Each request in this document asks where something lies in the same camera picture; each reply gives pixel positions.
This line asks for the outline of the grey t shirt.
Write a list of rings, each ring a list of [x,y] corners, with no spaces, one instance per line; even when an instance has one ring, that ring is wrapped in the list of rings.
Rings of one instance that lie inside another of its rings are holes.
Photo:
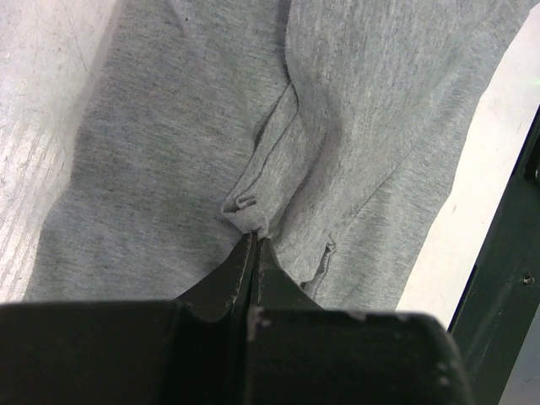
[[[129,1],[27,300],[174,298],[244,233],[397,307],[531,1]]]

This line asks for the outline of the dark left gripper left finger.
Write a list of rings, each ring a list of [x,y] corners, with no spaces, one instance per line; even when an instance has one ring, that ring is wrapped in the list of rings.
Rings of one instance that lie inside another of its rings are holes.
[[[3,305],[2,403],[237,403],[256,252],[244,235],[173,300]]]

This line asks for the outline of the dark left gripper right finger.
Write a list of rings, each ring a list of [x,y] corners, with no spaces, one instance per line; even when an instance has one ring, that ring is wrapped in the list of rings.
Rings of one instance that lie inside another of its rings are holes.
[[[247,321],[250,404],[469,404],[461,355],[432,316],[323,310],[259,245]]]

